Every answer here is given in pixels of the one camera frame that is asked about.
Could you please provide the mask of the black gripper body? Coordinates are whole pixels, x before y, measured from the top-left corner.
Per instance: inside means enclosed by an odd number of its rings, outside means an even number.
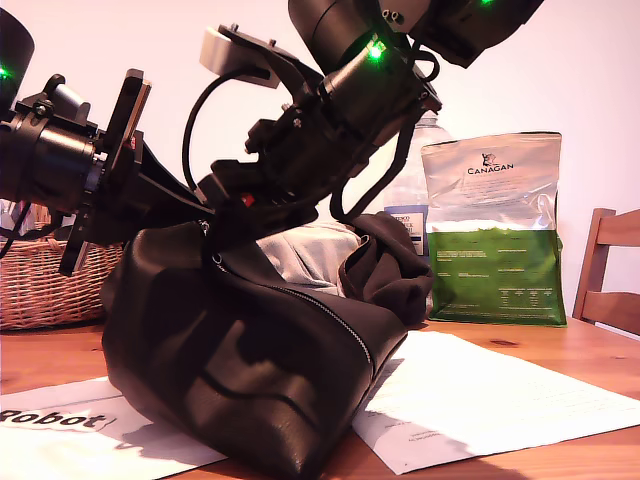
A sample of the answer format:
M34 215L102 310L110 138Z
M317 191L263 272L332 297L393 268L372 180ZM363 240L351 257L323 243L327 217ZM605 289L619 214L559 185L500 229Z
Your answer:
M33 100L30 199L75 217L59 268L66 276L81 269L89 245L126 241L107 238L107 214L137 177L134 134L150 90L142 71L128 70L106 130L89 122L89 103L59 74Z
M215 179L229 195L250 193L254 204L313 204L360 173L369 161L369 91L362 82L322 82L279 119L261 119L246 150L255 162L217 160Z

